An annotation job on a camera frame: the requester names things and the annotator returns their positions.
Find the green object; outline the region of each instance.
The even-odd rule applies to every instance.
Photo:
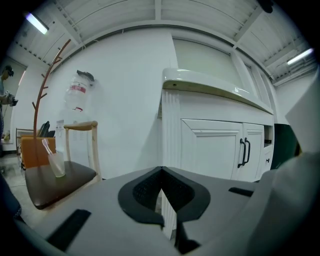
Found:
[[[274,150],[271,170],[277,169],[285,161],[295,156],[297,138],[288,124],[274,124]]]

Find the bottle label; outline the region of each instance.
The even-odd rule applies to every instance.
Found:
[[[86,93],[86,88],[83,88],[81,86],[78,86],[78,85],[71,85],[70,86],[70,90],[75,90],[75,91],[80,91],[82,93]]]

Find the ceiling beam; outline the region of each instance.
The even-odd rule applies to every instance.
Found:
[[[209,29],[207,27],[203,27],[201,25],[196,25],[196,24],[192,24],[192,23],[188,23],[188,22],[184,22],[184,21],[175,21],[175,20],[142,20],[142,21],[134,21],[134,22],[129,22],[129,23],[125,23],[125,24],[121,24],[118,26],[114,26],[112,28],[108,28],[104,31],[101,31],[98,34],[95,34],[94,36],[86,39],[83,43],[86,45],[88,43],[90,43],[91,41],[97,40],[99,37],[114,33],[116,31],[122,31],[124,29],[129,29],[129,28],[136,28],[136,27],[140,27],[140,26],[152,26],[152,25],[157,25],[157,26],[171,26],[171,27],[177,27],[177,28],[190,28],[199,32],[204,32],[206,34],[211,34],[212,36],[214,36],[215,38],[220,38],[223,39],[224,41],[229,42],[231,45],[234,45],[236,42],[231,39],[230,37],[219,33],[215,30]],[[72,50],[70,50],[69,52],[66,52],[66,54],[63,56],[63,59],[67,59],[70,55],[72,55],[74,52],[76,52],[78,49],[80,49],[82,46],[78,45],[77,47],[74,47]],[[250,59],[251,62],[256,63],[258,66],[261,67],[261,69],[266,73],[266,75],[268,75],[268,77],[270,77],[271,79],[274,80],[272,73],[259,61],[258,58],[254,57],[252,55],[251,52],[249,52],[245,47],[242,47],[241,45],[239,45],[238,47],[240,50],[242,50],[244,53],[246,53],[248,56],[250,56],[250,58],[248,58],[246,55],[239,53],[241,55],[241,57],[243,58],[247,58],[248,60]],[[56,69],[57,67],[59,67],[59,65],[54,66],[52,70]]]
[[[294,73],[288,73],[287,75],[284,75],[281,79],[277,80],[273,83],[275,87],[280,86],[288,81],[291,81],[297,77],[300,77],[301,75],[307,75],[311,71],[316,71],[318,68],[318,64],[316,62],[313,62],[307,66],[302,67],[301,69],[297,70]]]
[[[43,71],[47,71],[49,68],[48,64],[44,63],[41,59],[38,59],[28,50],[24,49],[16,43],[12,43],[10,45],[6,52],[6,55],[26,67],[36,66]]]
[[[236,44],[233,46],[233,48],[236,48],[237,45],[240,43],[242,38],[251,31],[252,25],[255,23],[255,21],[262,15],[263,10],[260,6],[258,6],[251,16],[248,18],[248,20],[244,23],[240,31],[235,35],[233,40],[236,42]]]
[[[161,0],[154,0],[155,20],[161,20]]]
[[[52,16],[55,22],[60,24],[61,28],[64,32],[69,36],[71,41],[76,45],[79,46],[82,44],[80,40],[80,35],[74,30],[74,28],[70,25],[68,20],[63,16],[61,11],[58,9],[56,5],[53,3],[48,4],[46,7],[48,13]]]
[[[292,51],[296,50],[297,47],[302,45],[304,41],[301,38],[298,38],[294,42],[288,44],[286,47],[284,47],[281,51],[277,52],[275,55],[273,55],[271,58],[267,59],[263,64],[266,68],[269,68],[272,64],[277,62],[278,60],[284,58],[286,55],[291,53]]]

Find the floor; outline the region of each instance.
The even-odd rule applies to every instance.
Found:
[[[25,171],[20,170],[19,157],[16,154],[8,154],[0,158],[0,167],[5,181],[8,183],[11,192],[21,205],[21,217],[31,228],[35,227],[47,214],[38,210],[28,194]]]

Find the fluorescent light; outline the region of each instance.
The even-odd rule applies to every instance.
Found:
[[[25,17],[32,25],[34,25],[42,34],[47,33],[48,29],[31,13]]]
[[[314,49],[310,48],[306,51],[304,51],[303,53],[300,53],[298,56],[295,56],[294,58],[288,60],[287,64],[291,65],[292,63],[297,62],[298,60],[306,57],[307,55],[311,54],[314,51]]]
[[[26,73],[26,71],[23,72],[23,74],[22,74],[22,76],[21,76],[21,78],[20,78],[20,81],[19,81],[19,83],[18,83],[18,86],[20,85],[22,78],[24,78],[25,73]]]

